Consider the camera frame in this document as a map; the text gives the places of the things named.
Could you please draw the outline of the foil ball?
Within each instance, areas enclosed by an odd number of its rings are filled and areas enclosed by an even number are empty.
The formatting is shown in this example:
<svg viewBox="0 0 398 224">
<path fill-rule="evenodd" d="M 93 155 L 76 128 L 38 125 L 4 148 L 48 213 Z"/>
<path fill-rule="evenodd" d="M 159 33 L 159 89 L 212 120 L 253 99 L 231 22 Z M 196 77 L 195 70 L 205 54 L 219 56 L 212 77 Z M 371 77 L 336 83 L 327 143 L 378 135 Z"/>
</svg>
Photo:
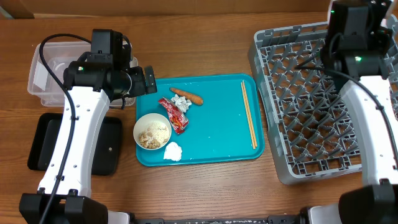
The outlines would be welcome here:
<svg viewBox="0 0 398 224">
<path fill-rule="evenodd" d="M 189 106 L 192 105 L 192 102 L 190 100 L 187 100 L 184 96 L 178 96 L 177 94 L 175 94 L 175 96 L 171 98 L 171 101 L 183 113 L 186 113 L 189 109 Z"/>
</svg>

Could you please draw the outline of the orange carrot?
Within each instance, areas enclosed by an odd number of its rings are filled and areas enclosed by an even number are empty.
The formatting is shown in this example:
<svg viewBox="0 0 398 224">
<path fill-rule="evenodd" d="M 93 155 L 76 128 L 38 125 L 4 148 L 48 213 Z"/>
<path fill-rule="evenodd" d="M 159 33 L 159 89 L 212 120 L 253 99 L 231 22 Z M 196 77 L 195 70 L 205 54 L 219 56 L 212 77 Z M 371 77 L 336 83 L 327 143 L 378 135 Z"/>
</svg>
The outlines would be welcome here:
<svg viewBox="0 0 398 224">
<path fill-rule="evenodd" d="M 187 100 L 190 100 L 192 103 L 196 104 L 196 105 L 202 105 L 204 103 L 203 98 L 195 95 L 193 93 L 187 92 L 187 91 L 183 91 L 177 88 L 170 88 L 170 91 L 172 91 L 173 93 L 179 95 L 179 96 L 184 96 Z"/>
</svg>

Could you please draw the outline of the white bowl with food scraps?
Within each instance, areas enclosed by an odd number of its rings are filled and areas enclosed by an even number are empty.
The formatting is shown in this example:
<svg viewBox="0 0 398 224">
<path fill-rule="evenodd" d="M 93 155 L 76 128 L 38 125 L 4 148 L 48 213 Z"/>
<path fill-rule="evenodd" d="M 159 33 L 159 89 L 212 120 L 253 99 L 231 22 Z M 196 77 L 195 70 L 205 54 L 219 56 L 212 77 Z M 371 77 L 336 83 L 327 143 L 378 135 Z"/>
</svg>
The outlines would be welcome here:
<svg viewBox="0 0 398 224">
<path fill-rule="evenodd" d="M 158 113 L 149 113 L 139 118 L 133 129 L 133 137 L 138 146 L 146 150 L 156 150 L 165 146 L 171 138 L 172 127 L 168 119 Z"/>
</svg>

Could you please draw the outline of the red snack wrapper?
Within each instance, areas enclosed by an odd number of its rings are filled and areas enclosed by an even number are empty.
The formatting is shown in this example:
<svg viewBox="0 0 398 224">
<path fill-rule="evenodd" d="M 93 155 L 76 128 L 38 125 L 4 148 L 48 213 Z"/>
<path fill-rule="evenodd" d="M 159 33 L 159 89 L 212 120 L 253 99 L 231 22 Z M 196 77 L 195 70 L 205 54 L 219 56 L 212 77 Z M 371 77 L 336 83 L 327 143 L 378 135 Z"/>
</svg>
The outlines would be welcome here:
<svg viewBox="0 0 398 224">
<path fill-rule="evenodd" d="M 169 121 L 177 134 L 182 134 L 185 132 L 185 128 L 189 124 L 188 118 L 171 100 L 166 98 L 161 98 L 158 101 L 165 110 L 167 111 Z"/>
</svg>

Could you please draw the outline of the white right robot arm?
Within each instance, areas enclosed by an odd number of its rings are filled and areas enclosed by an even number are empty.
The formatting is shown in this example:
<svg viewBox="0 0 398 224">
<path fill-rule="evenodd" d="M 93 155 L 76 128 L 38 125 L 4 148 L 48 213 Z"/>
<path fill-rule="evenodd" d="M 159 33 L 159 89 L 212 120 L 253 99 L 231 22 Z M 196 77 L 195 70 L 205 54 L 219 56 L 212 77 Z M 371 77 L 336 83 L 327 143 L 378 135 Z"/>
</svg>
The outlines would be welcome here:
<svg viewBox="0 0 398 224">
<path fill-rule="evenodd" d="M 332 77 L 354 127 L 363 186 L 338 203 L 308 208 L 307 223 L 397 222 L 397 119 L 385 61 L 394 1 L 332 1 L 320 71 Z"/>
</svg>

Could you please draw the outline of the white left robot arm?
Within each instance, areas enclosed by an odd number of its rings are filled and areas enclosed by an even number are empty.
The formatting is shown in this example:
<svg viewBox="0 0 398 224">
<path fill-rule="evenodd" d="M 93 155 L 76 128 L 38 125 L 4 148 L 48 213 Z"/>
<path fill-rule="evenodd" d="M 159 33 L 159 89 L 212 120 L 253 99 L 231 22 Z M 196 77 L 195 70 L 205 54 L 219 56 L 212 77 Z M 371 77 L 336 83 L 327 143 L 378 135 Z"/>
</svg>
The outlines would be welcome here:
<svg viewBox="0 0 398 224">
<path fill-rule="evenodd" d="M 135 223 L 134 214 L 110 211 L 91 198 L 91 170 L 105 114 L 114 100 L 157 91 L 152 67 L 132 67 L 122 33 L 95 29 L 91 49 L 56 83 L 64 111 L 55 148 L 36 193 L 24 193 L 19 211 L 27 223 Z"/>
</svg>

